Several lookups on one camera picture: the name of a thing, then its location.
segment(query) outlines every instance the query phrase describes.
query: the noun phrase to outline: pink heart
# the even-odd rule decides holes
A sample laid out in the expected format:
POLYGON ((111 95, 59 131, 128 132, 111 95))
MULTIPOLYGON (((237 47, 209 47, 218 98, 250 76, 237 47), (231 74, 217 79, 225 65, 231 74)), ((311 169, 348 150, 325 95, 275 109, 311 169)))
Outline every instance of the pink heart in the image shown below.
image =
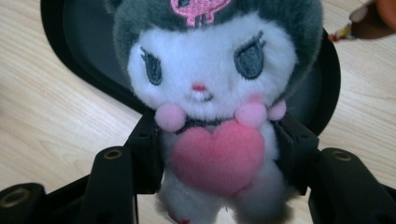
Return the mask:
POLYGON ((191 128, 176 142, 171 166, 185 184, 223 197, 245 188, 262 165, 264 138, 230 120, 213 133, 191 128))

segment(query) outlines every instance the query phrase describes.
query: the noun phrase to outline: plush toy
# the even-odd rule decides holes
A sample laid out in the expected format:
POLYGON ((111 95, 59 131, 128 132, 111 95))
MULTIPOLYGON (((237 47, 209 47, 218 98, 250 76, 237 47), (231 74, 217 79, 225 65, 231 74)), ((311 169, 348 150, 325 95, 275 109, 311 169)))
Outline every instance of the plush toy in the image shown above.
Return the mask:
POLYGON ((131 90, 162 131, 160 208, 209 224, 280 223, 292 190, 271 120, 318 53, 319 0, 106 0, 131 90))

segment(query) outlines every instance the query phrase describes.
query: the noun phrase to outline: light wood surface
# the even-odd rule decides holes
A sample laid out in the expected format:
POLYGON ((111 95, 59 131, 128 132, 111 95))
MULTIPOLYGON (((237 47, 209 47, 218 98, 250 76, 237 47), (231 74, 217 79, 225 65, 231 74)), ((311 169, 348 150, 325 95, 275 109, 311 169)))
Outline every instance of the light wood surface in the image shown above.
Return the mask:
MULTIPOLYGON (((324 27, 348 22, 364 1, 324 0, 324 27)), ((52 192, 86 174, 94 156, 122 145, 140 115, 73 75, 45 37, 39 0, 0 0, 0 190, 37 182, 52 192)), ((320 148, 358 155, 396 188, 396 36, 336 44, 342 68, 338 106, 320 148)), ((141 223, 167 223, 153 196, 139 196, 141 223)), ((290 223, 312 223, 306 197, 290 223)), ((233 223, 221 211, 218 223, 233 223)))

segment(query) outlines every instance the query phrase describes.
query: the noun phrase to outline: plush eye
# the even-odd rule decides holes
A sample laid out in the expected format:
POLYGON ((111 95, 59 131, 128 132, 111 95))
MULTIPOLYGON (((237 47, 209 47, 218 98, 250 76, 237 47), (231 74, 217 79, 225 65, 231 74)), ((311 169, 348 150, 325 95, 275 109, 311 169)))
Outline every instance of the plush eye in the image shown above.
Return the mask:
POLYGON ((146 63, 146 71, 148 74, 148 80, 151 84, 159 86, 163 81, 163 74, 161 71, 161 61, 154 55, 148 53, 142 49, 144 54, 142 55, 143 61, 146 63))
POLYGON ((260 42, 262 32, 254 36, 245 45, 241 46, 234 54, 236 70, 246 79, 257 78, 263 69, 264 54, 262 48, 264 42, 260 42))

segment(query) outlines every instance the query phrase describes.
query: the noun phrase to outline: metal screw hole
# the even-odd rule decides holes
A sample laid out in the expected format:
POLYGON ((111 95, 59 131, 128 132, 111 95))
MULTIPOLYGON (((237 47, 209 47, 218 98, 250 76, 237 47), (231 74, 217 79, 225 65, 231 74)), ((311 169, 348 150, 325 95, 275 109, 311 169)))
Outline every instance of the metal screw hole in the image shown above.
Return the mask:
POLYGON ((352 158, 348 154, 346 154, 345 152, 342 152, 342 151, 334 151, 332 154, 334 155, 334 157, 337 160, 340 160, 340 161, 351 161, 352 160, 352 158))
POLYGON ((15 206, 28 199, 29 196, 29 189, 15 189, 1 199, 0 206, 5 208, 15 206))
POLYGON ((114 149, 105 154, 105 159, 114 160, 122 155, 122 151, 119 149, 114 149))

